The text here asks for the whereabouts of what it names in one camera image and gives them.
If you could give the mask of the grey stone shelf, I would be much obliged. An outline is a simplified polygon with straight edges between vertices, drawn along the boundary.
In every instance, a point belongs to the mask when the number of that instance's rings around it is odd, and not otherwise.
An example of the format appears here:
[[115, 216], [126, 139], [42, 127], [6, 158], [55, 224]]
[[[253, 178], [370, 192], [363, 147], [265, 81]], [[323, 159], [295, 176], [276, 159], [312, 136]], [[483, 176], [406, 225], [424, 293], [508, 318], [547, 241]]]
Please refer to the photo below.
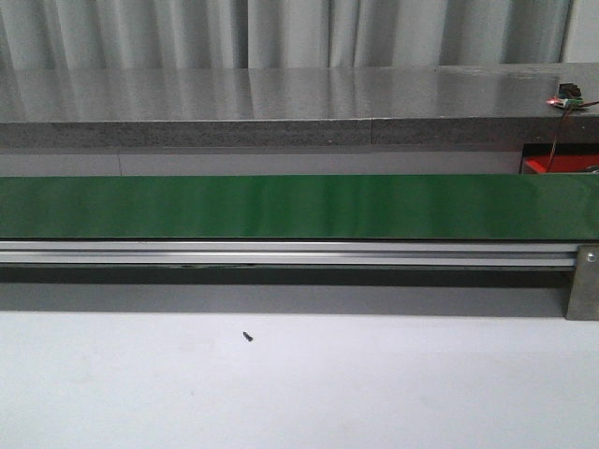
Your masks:
[[563, 118], [562, 82], [598, 95], [595, 64], [18, 70], [1, 75], [5, 148], [594, 143]]

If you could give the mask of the green conveyor belt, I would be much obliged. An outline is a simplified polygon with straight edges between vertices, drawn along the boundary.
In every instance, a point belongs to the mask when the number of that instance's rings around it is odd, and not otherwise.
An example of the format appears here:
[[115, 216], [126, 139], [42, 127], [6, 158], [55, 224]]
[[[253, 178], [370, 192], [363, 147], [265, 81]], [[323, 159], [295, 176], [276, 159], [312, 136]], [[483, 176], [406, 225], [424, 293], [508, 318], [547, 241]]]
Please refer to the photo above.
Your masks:
[[595, 240], [598, 179], [4, 177], [5, 239]]

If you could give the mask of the red plastic tray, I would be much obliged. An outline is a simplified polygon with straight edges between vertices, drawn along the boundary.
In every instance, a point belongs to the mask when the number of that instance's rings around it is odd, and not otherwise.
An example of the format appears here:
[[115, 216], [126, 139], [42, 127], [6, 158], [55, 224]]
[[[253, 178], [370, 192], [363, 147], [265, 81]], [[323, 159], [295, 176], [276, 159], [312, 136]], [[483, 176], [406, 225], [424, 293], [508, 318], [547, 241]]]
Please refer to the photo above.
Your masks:
[[597, 172], [597, 155], [528, 156], [522, 161], [522, 174]]

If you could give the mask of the small green circuit board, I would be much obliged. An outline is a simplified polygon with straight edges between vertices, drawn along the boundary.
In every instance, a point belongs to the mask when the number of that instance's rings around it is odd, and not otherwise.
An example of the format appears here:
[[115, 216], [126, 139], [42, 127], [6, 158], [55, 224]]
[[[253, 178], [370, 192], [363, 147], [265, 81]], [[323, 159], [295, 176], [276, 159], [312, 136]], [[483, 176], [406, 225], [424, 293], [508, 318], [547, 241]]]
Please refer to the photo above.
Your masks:
[[586, 103], [581, 97], [568, 98], [554, 96], [547, 100], [547, 104], [559, 109], [577, 110], [586, 108]]

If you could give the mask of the small black connector block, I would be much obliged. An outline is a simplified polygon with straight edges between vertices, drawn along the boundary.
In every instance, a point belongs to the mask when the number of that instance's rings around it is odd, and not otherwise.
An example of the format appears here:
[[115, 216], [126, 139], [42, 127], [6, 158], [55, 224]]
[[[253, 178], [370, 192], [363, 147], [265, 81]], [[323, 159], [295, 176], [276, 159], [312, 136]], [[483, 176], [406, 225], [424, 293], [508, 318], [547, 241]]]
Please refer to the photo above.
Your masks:
[[580, 98], [581, 91], [575, 83], [561, 83], [559, 85], [558, 96], [560, 98]]

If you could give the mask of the grey curtain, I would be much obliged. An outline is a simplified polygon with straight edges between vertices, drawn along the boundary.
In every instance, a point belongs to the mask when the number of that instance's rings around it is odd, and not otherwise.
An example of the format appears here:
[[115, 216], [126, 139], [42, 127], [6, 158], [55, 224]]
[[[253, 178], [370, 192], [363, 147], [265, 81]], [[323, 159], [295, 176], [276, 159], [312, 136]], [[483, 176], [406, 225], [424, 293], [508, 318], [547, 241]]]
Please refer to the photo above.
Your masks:
[[594, 1], [5, 1], [4, 69], [590, 63]]

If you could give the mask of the aluminium conveyor frame rail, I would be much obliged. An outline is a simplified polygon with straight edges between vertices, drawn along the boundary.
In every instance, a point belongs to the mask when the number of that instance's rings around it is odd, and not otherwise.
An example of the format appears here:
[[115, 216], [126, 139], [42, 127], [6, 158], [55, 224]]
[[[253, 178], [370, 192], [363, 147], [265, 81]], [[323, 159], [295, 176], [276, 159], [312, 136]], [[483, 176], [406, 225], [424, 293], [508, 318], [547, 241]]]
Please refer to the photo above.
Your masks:
[[392, 266], [574, 268], [595, 262], [580, 242], [4, 240], [4, 265]]

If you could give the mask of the steel conveyor support bracket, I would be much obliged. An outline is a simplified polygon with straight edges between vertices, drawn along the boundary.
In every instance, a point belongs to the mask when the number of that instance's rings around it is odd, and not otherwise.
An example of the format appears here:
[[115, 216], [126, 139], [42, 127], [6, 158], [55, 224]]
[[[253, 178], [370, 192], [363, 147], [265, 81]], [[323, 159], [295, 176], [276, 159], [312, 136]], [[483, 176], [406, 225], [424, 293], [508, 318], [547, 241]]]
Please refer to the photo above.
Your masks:
[[577, 253], [576, 268], [565, 313], [567, 320], [598, 320], [598, 282], [598, 246], [583, 245]]

